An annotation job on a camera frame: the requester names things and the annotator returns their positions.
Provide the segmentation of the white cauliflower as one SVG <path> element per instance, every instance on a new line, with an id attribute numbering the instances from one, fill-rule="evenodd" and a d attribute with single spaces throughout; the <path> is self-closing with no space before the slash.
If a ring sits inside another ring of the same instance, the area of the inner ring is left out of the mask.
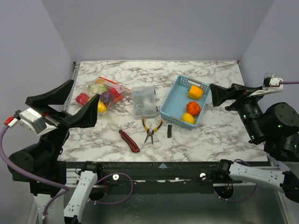
<path id="1" fill-rule="evenodd" d="M 104 84 L 90 84 L 88 85 L 89 96 L 92 97 L 95 94 L 102 94 L 103 92 L 108 91 L 108 87 Z"/>

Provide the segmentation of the clear zip top bag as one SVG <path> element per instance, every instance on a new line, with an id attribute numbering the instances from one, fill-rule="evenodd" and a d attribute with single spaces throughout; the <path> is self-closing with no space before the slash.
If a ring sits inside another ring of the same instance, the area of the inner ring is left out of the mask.
<path id="1" fill-rule="evenodd" d="M 104 114 L 111 106 L 129 95 L 131 90 L 107 78 L 98 77 L 88 85 L 87 92 L 89 99 L 96 94 L 100 95 L 98 113 Z"/>

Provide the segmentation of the purple onion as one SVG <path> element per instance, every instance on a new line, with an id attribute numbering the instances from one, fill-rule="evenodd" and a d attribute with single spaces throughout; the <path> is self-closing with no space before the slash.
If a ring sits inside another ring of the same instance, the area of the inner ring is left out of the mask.
<path id="1" fill-rule="evenodd" d="M 108 107 L 110 104 L 114 102 L 114 96 L 108 91 L 102 92 L 100 95 L 100 101 Z"/>

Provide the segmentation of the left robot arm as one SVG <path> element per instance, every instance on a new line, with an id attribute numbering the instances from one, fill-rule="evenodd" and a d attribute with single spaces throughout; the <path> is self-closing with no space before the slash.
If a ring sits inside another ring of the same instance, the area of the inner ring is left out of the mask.
<path id="1" fill-rule="evenodd" d="M 63 145 L 71 128 L 89 128 L 97 122 L 99 95 L 95 95 L 76 114 L 57 111 L 54 105 L 63 105 L 74 81 L 66 81 L 47 93 L 26 99 L 28 109 L 17 110 L 5 121 L 4 130 L 16 124 L 34 132 L 39 141 L 10 156 L 1 153 L 12 178 L 28 182 L 38 208 L 41 224 L 79 224 L 84 207 L 95 184 L 103 181 L 102 165 L 98 162 L 84 163 L 79 182 L 70 201 L 64 204 L 67 163 L 59 161 Z"/>

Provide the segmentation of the red bell pepper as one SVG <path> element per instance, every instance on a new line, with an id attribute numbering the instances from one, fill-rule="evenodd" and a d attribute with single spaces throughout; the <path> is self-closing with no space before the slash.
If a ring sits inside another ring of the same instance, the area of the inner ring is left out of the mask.
<path id="1" fill-rule="evenodd" d="M 89 101 L 89 96 L 85 93 L 80 93 L 76 97 L 76 102 L 81 106 L 84 106 L 88 101 Z"/>

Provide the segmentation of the red black utility knife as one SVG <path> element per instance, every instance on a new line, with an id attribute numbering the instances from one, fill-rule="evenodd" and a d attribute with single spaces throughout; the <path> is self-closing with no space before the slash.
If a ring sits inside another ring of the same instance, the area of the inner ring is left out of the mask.
<path id="1" fill-rule="evenodd" d="M 140 152 L 140 148 L 138 147 L 138 145 L 129 137 L 126 132 L 124 132 L 123 130 L 119 130 L 119 134 L 121 138 L 127 143 L 133 153 Z"/>

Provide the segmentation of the orange carrot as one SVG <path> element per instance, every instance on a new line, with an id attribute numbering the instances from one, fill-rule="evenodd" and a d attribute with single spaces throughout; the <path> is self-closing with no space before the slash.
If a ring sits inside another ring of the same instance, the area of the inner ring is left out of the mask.
<path id="1" fill-rule="evenodd" d="M 114 103 L 117 103 L 117 102 L 119 102 L 120 100 L 122 100 L 123 99 L 123 96 L 122 95 L 120 95 L 120 96 L 118 96 L 118 97 L 115 97 L 114 98 Z"/>

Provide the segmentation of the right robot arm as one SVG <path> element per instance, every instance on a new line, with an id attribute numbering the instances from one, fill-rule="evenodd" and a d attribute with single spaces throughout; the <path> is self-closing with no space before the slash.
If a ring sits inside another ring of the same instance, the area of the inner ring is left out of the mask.
<path id="1" fill-rule="evenodd" d="M 293 107 L 282 102 L 262 112 L 258 101 L 269 94 L 270 89 L 232 84 L 225 88 L 209 85 L 214 107 L 227 100 L 234 102 L 226 111 L 238 112 L 250 137 L 249 143 L 264 144 L 264 151 L 277 161 L 298 162 L 299 160 L 299 115 Z M 246 181 L 283 193 L 288 199 L 299 201 L 299 179 L 293 171 L 269 171 L 248 167 L 230 160 L 221 159 L 214 172 L 214 179 Z"/>

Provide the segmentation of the red apple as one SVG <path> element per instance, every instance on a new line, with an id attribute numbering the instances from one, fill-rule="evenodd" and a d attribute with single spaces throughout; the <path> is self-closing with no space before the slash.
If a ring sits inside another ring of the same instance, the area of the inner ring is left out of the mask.
<path id="1" fill-rule="evenodd" d="M 109 87 L 109 93 L 111 93 L 115 98 L 119 97 L 121 94 L 113 87 Z"/>

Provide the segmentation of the brown potato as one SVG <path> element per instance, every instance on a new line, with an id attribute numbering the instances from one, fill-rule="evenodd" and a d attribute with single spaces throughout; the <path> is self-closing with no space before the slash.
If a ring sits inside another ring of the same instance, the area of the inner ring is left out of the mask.
<path id="1" fill-rule="evenodd" d="M 105 82 L 105 80 L 104 79 L 98 79 L 98 80 L 96 80 L 96 84 L 102 84 L 102 83 L 104 83 Z"/>

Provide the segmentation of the yellow handled pliers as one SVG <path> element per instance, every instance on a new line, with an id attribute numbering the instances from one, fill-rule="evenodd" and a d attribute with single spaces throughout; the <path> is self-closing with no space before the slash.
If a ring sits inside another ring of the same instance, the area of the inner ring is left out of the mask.
<path id="1" fill-rule="evenodd" d="M 151 130 L 150 128 L 147 127 L 147 125 L 146 125 L 146 119 L 145 119 L 145 117 L 143 117 L 143 119 L 142 119 L 142 125 L 143 125 L 145 131 L 147 132 L 147 136 L 145 138 L 144 143 L 147 142 L 147 140 L 148 140 L 149 137 L 151 139 L 151 143 L 152 144 L 154 143 L 154 141 L 153 141 L 153 135 L 162 126 L 162 123 L 163 123 L 163 121 L 161 120 L 159 122 L 159 124 L 154 129 Z"/>

